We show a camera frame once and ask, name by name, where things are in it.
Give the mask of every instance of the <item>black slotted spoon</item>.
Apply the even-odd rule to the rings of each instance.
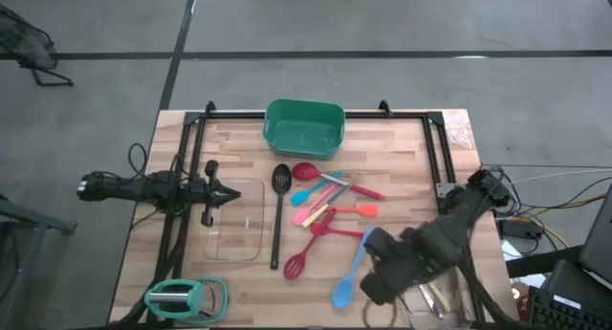
[[[270,269],[278,269],[278,253],[280,250],[280,224],[283,218],[283,196],[291,188],[291,169],[280,164],[272,173],[272,188],[278,194],[278,203],[276,204],[276,221],[274,222],[274,240],[272,242],[272,259],[270,261]]]

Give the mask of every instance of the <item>gray floor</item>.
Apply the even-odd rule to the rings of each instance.
[[[107,53],[171,52],[186,0],[0,2],[48,31],[63,53]],[[610,23],[606,0],[197,0],[186,50],[612,49]],[[80,202],[76,185],[93,169],[129,173],[125,152],[151,139],[169,63],[60,61],[76,86],[44,89],[0,61],[0,191],[79,222],[75,236],[47,238],[23,328],[106,321],[134,205]],[[255,109],[278,98],[465,107],[484,163],[612,166],[611,74],[610,58],[183,61],[170,108],[214,100]],[[578,169],[507,167],[514,179]],[[556,204],[602,176],[517,188],[525,203]],[[576,245],[597,208],[542,220]]]

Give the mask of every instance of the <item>red spoon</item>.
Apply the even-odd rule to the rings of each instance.
[[[329,223],[332,222],[334,215],[336,215],[335,209],[325,213],[325,217],[323,218],[323,221],[321,221],[320,225],[323,228],[327,227]],[[291,280],[302,274],[302,271],[306,266],[306,253],[310,250],[313,244],[315,244],[315,241],[317,241],[317,239],[322,235],[323,233],[321,231],[315,232],[308,244],[306,244],[306,248],[304,248],[301,253],[295,254],[291,258],[289,258],[287,263],[285,263],[285,268],[283,268],[283,274],[285,275],[285,278]]]
[[[357,238],[361,238],[363,237],[363,232],[362,231],[345,231],[345,230],[336,230],[336,229],[332,229],[330,227],[324,227],[321,228],[321,224],[320,223],[312,223],[310,225],[310,231],[314,234],[317,233],[317,231],[320,231],[321,234],[328,234],[328,233],[337,233],[337,234],[346,234],[346,235],[352,235],[354,237]]]
[[[298,181],[308,181],[316,177],[323,177],[330,182],[334,182],[342,186],[346,186],[347,184],[349,184],[348,182],[342,181],[338,178],[322,173],[321,171],[317,170],[317,168],[314,165],[310,163],[299,163],[298,165],[295,165],[294,169],[292,170],[292,173]],[[351,185],[351,190],[355,190],[358,193],[361,193],[365,196],[369,196],[377,200],[384,200],[384,196],[380,195],[376,191],[366,189],[365,187]]]

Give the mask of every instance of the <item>green plastic bowl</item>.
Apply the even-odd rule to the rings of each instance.
[[[264,139],[277,155],[328,160],[342,144],[344,118],[336,104],[277,99],[266,110]]]

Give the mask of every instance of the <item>keyboard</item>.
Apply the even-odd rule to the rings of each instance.
[[[529,324],[556,329],[612,330],[612,317],[596,314],[572,300],[529,287]]]

